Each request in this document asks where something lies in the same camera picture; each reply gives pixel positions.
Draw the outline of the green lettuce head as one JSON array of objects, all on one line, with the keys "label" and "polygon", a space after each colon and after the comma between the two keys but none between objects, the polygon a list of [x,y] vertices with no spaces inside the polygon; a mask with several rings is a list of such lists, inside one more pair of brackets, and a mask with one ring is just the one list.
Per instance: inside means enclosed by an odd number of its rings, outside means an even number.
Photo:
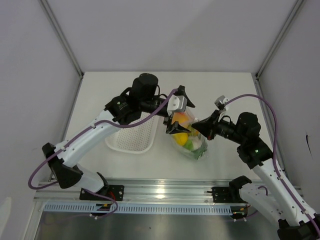
[{"label": "green lettuce head", "polygon": [[194,151],[190,151],[190,155],[193,159],[198,160],[207,151],[208,145],[206,139],[202,136],[190,136],[188,140],[192,140],[194,145]]}]

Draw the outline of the clear zip top bag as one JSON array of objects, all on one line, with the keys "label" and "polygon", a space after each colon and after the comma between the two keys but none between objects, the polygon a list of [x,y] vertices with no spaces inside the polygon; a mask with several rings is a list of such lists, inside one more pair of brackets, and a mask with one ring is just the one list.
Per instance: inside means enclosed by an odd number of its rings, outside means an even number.
[{"label": "clear zip top bag", "polygon": [[189,107],[185,112],[175,112],[171,120],[172,124],[178,122],[180,126],[190,131],[172,134],[171,144],[178,152],[193,160],[203,157],[208,148],[206,139],[192,127],[197,121]]}]

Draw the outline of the green apple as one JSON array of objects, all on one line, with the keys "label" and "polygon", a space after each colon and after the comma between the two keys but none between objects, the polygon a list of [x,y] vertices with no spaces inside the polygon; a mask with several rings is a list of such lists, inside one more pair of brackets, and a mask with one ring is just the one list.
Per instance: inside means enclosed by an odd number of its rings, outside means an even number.
[{"label": "green apple", "polygon": [[194,143],[192,140],[188,140],[183,147],[186,150],[191,151],[191,152],[195,150],[195,146],[194,146]]}]

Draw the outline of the orange fruit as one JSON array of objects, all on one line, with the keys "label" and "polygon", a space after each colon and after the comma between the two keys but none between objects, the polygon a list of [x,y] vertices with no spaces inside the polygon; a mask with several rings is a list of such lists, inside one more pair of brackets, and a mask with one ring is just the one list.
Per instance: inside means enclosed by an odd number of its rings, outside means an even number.
[{"label": "orange fruit", "polygon": [[179,122],[184,123],[189,120],[188,115],[185,112],[175,112],[172,117],[172,123]]}]

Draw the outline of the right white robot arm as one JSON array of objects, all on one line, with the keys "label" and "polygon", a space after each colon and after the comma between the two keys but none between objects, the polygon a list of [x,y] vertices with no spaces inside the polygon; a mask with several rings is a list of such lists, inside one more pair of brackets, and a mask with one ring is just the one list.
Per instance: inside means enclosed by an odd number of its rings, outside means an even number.
[{"label": "right white robot arm", "polygon": [[260,193],[251,180],[241,176],[232,180],[228,196],[252,205],[271,223],[278,226],[281,240],[318,240],[320,215],[310,207],[280,170],[273,152],[260,138],[261,125],[255,114],[243,112],[236,123],[225,121],[218,110],[192,124],[208,140],[221,136],[237,143],[239,158],[259,176],[266,193]]}]

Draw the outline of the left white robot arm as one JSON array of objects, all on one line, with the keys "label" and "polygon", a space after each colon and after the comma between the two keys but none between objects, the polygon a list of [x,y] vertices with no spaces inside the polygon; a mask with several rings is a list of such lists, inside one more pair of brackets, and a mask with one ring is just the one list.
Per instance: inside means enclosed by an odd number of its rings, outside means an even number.
[{"label": "left white robot arm", "polygon": [[142,73],[133,80],[132,86],[108,102],[99,115],[71,139],[56,145],[47,143],[42,151],[48,160],[58,185],[62,189],[78,186],[97,200],[108,196],[109,184],[99,172],[91,172],[78,163],[99,142],[121,129],[142,125],[153,116],[164,118],[167,134],[187,133],[188,129],[172,122],[174,113],[183,113],[195,105],[188,98],[185,87],[173,89],[166,98],[156,92],[158,78]]}]

